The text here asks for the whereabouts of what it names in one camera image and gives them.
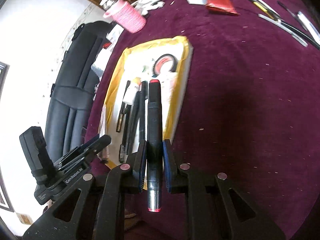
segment purple tablecloth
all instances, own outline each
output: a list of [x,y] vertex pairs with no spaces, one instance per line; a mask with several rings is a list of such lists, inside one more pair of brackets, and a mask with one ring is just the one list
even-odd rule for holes
[[[99,85],[86,139],[97,133],[122,51],[187,36],[194,51],[174,150],[208,174],[228,174],[290,238],[320,191],[320,52],[260,19],[262,12],[248,0],[231,1],[239,17],[215,15],[186,0],[165,0],[140,32],[124,32]],[[276,0],[264,1],[299,27]],[[307,14],[301,0],[281,1]],[[108,171],[98,162],[92,170]],[[152,227],[183,239],[184,197],[164,192],[163,202],[159,214],[147,211],[146,194],[129,204]]]

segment black marker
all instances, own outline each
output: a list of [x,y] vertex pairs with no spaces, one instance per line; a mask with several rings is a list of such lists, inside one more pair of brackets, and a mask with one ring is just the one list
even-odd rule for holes
[[148,210],[151,212],[161,210],[162,163],[161,85],[159,80],[152,79],[149,83],[147,134]]

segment pink yarn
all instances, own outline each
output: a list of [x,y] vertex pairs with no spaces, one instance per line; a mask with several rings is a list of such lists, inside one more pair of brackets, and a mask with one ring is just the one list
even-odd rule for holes
[[141,30],[147,22],[143,16],[124,0],[118,0],[105,12],[104,17],[112,17],[131,33],[136,33]]

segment red marker cap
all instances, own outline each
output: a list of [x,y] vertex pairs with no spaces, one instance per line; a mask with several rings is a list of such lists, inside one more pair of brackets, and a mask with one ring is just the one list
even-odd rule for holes
[[157,209],[148,208],[148,210],[150,212],[160,212],[161,208],[157,208]]

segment metal screw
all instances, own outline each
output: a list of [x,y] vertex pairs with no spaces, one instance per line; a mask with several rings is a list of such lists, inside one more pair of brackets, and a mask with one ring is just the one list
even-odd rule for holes
[[120,166],[120,169],[123,170],[123,171],[126,171],[126,170],[130,169],[130,165],[127,164],[127,163],[122,164],[122,165]]
[[218,179],[225,180],[227,177],[228,177],[228,176],[227,176],[225,173],[223,173],[223,172],[218,173]]
[[180,165],[180,169],[186,171],[186,170],[190,169],[190,165],[187,163],[183,163]]
[[84,174],[83,177],[82,177],[85,181],[88,181],[88,180],[91,180],[93,178],[92,174],[90,173],[87,173],[87,174]]

